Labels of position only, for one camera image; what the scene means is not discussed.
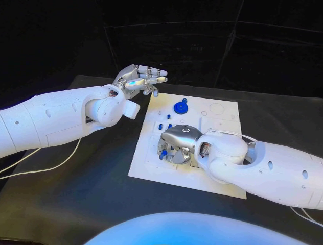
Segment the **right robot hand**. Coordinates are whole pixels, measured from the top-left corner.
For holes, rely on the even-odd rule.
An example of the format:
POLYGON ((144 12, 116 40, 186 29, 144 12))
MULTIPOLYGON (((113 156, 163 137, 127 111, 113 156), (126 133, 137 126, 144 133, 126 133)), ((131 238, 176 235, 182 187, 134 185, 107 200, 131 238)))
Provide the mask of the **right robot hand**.
POLYGON ((166 129, 157 143, 157 155, 160 160, 183 165, 191 161, 195 146, 202 132, 189 125, 176 125, 166 129))

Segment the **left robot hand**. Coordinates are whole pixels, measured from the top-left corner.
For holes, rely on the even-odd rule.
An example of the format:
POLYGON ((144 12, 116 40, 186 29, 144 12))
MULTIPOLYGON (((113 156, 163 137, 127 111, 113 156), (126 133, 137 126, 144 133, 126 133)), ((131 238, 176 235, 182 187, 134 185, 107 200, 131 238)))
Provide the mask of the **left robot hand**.
POLYGON ((126 67, 114 79, 113 85, 123 91, 126 99, 130 100, 140 91, 144 95, 159 96, 156 84, 167 81, 167 72, 157 68, 130 65, 126 67))

